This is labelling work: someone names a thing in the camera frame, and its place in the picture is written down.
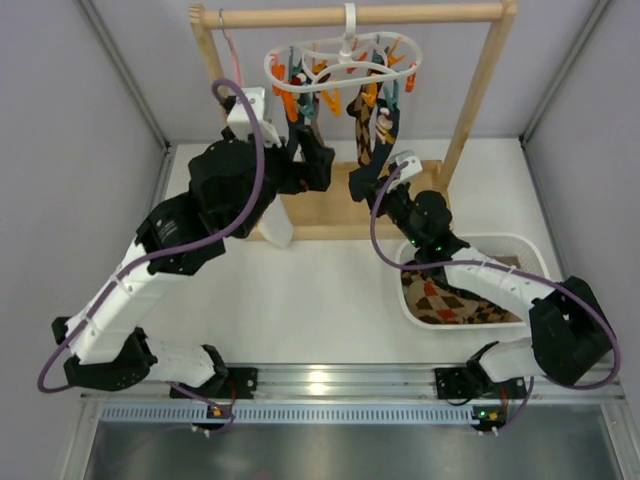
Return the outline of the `white plastic clip hanger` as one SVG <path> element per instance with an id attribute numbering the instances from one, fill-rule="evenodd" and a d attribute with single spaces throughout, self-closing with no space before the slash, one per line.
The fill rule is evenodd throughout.
<path id="1" fill-rule="evenodd" d="M 414 40 L 387 31 L 359 34 L 356 6 L 346 3 L 344 13 L 342 36 L 294 42 L 266 54 L 263 69 L 276 94 L 335 92 L 417 73 L 423 53 Z"/>

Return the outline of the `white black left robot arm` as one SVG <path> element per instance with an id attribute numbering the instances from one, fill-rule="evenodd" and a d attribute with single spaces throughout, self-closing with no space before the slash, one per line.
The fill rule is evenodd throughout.
<path id="1" fill-rule="evenodd" d="M 226 238 L 247 238 L 277 195 L 328 190 L 334 150 L 308 126 L 295 135 L 298 145 L 289 150 L 226 131 L 191 159 L 187 191 L 150 212 L 122 266 L 79 314 L 53 321 L 56 343 L 70 351 L 68 386 L 117 392 L 156 381 L 177 396 L 203 398 L 224 387 L 229 372 L 214 346 L 168 344 L 141 323 L 179 283 L 224 255 Z"/>

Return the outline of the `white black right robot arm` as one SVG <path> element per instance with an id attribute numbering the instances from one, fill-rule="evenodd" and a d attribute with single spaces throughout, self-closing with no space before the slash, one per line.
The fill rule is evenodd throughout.
<path id="1" fill-rule="evenodd" d="M 491 259 L 452 232 L 451 212 L 436 191 L 412 196 L 408 186 L 385 176 L 368 202 L 373 220 L 387 216 L 415 247 L 411 269 L 424 272 L 439 287 L 486 300 L 526 323 L 524 337 L 491 341 L 469 358 L 467 368 L 474 376 L 492 383 L 543 376 L 584 390 L 582 378 L 607 354 L 613 356 L 613 367 L 592 388 L 618 375 L 617 337 L 586 281 L 571 276 L 553 282 Z"/>

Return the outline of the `navy sock with bear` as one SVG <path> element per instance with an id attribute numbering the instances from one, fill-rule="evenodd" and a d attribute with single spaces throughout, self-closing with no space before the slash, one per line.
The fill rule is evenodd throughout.
<path id="1" fill-rule="evenodd" d="M 349 173 L 349 191 L 355 202 L 361 202 L 365 198 L 366 187 L 378 178 L 399 133 L 400 110 L 397 104 L 378 99 L 376 108 L 376 119 L 373 126 L 370 126 L 372 161 L 368 166 L 358 165 Z"/>

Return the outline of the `dark navy sock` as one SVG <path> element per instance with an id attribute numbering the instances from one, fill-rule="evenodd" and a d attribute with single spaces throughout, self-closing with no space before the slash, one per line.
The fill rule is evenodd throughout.
<path id="1" fill-rule="evenodd" d="M 318 116 L 320 109 L 320 100 L 317 94 L 310 94 L 308 97 L 296 102 L 296 108 L 298 110 L 298 118 L 296 121 L 287 121 L 288 126 L 288 140 L 286 144 L 288 155 L 293 159 L 296 152 L 299 149 L 299 129 L 302 126 L 309 127 L 318 142 L 324 146 L 325 142 L 322 138 L 319 125 Z"/>

